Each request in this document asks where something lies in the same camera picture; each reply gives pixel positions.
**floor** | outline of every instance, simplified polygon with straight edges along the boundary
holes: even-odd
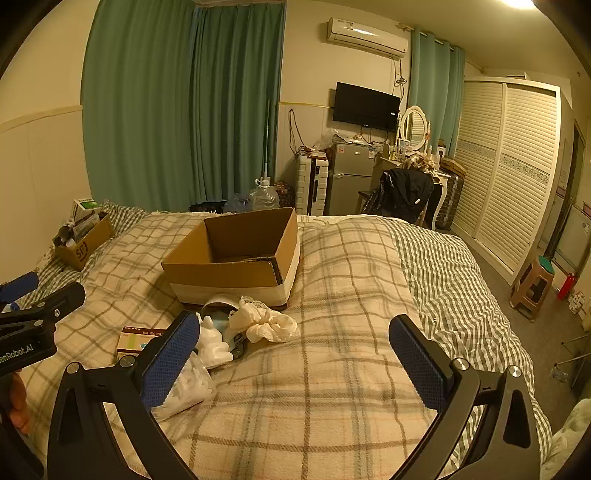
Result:
[[[551,290],[540,309],[540,314],[535,322],[531,323],[509,306],[509,284],[478,253],[472,251],[472,254],[480,266],[486,284],[511,322],[513,331],[533,360],[535,397],[548,417],[554,433],[562,428],[570,411],[578,402],[586,379],[590,378],[591,368],[586,367],[575,388],[571,390],[570,381],[578,365],[564,366],[570,377],[566,383],[561,383],[550,375],[555,362],[569,358],[569,353],[560,342],[584,334],[580,318],[569,310],[567,301],[558,300],[556,292]]]

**chair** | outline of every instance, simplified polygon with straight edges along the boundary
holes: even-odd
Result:
[[[533,322],[540,311],[540,307],[552,286],[554,267],[542,256],[536,256],[525,269],[525,272],[515,280],[511,287],[509,305],[517,309],[522,304],[531,312],[530,322]]]

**air conditioner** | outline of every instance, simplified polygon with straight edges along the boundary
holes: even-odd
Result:
[[[394,59],[401,59],[408,52],[406,38],[340,18],[330,19],[327,40],[331,43],[362,48]]]

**doorway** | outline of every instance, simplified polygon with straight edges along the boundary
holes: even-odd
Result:
[[[575,122],[570,165],[563,166],[546,228],[540,239],[544,256],[564,272],[578,276],[589,255],[591,218],[577,202],[585,142]]]

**luggage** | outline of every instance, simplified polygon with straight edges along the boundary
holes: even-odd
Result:
[[[460,201],[464,179],[458,174],[444,169],[439,171],[439,175],[447,177],[447,195],[435,219],[435,226],[441,230],[449,230],[452,227],[457,204]]]
[[[295,211],[301,215],[324,215],[329,161],[323,152],[298,157]]]

